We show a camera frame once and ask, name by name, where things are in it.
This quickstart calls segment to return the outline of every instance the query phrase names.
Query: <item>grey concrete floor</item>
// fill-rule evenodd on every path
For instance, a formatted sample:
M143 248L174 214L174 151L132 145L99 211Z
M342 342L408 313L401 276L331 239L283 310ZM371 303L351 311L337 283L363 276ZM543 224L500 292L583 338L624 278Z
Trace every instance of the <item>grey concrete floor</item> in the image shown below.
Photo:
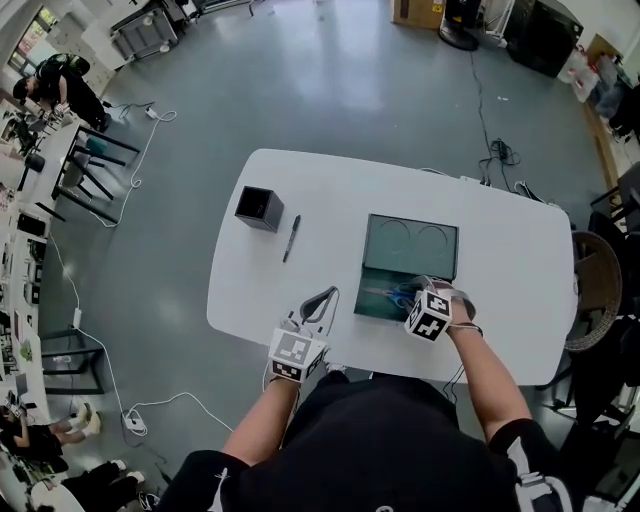
M586 225L589 201L605 185L571 89L504 50L483 47L474 59L489 139L504 139L522 158L506 171L509 182L526 179ZM158 127L120 226L105 229L60 201L67 222L54 221L52 231L78 285L82 327L109 348L125 408L190 391L232 426L260 393L266 350L212 329L206 304L219 226L249 155L309 151L474 178L487 155L470 55L435 32L391 24L388 0L267 0L254 18L246 6L205 16L169 54L123 69L106 97L155 101L157 112L175 110L178 118ZM142 146L151 128L134 109L109 134ZM107 205L113 212L132 170L103 174L118 195ZM504 188L498 167L492 177ZM42 290L40 332L65 327L75 297L53 250ZM104 365L102 375L110 391L92 403L104 433L65 449L72 466L123 458L155 489L163 485L156 464L171 475L190 451L219 449L226 439L224 428L181 398L141 409L144 445L129 446L141 441L130 434L125 444ZM478 435L466 389L458 388L462 427ZM54 400L58 417L68 407L68 397ZM559 443L566 425L547 424Z

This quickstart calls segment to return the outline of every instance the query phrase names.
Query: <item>black speaker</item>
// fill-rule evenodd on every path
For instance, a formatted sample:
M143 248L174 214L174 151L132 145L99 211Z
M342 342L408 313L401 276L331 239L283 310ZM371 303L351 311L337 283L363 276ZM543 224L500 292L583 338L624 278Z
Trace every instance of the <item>black speaker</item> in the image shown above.
M504 37L514 61L555 77L582 31L582 24L557 0L516 0Z

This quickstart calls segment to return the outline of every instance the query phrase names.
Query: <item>forearm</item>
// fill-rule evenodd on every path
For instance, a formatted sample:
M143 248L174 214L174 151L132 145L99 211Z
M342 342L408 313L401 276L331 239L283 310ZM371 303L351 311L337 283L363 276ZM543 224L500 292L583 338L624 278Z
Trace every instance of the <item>forearm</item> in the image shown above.
M280 448L298 385L285 379L271 382L227 440L223 453L250 466L267 460Z
M64 104L67 102L67 80L65 77L63 76L60 77L58 86L60 88L60 103Z
M480 333L451 329L469 384L469 394L487 441L503 426L531 418L529 407L513 377Z

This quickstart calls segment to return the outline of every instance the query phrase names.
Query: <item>blue object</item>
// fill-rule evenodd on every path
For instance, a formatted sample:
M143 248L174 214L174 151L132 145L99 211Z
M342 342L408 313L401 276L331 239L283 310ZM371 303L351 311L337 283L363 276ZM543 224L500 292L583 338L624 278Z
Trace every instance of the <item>blue object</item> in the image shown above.
M413 307L416 300L416 290L409 283L399 284L391 290L383 290L381 288L363 288L362 291L388 297L401 309L407 309L407 306L410 308Z

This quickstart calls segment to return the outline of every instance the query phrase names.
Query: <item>power strip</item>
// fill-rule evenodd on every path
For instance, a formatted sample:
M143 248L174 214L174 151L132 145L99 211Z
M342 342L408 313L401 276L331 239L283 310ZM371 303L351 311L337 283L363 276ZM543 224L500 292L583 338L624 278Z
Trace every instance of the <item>power strip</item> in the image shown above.
M130 430L134 434L145 435L147 432L147 427L140 417L132 418L130 416L125 416L124 426L127 427L127 430Z

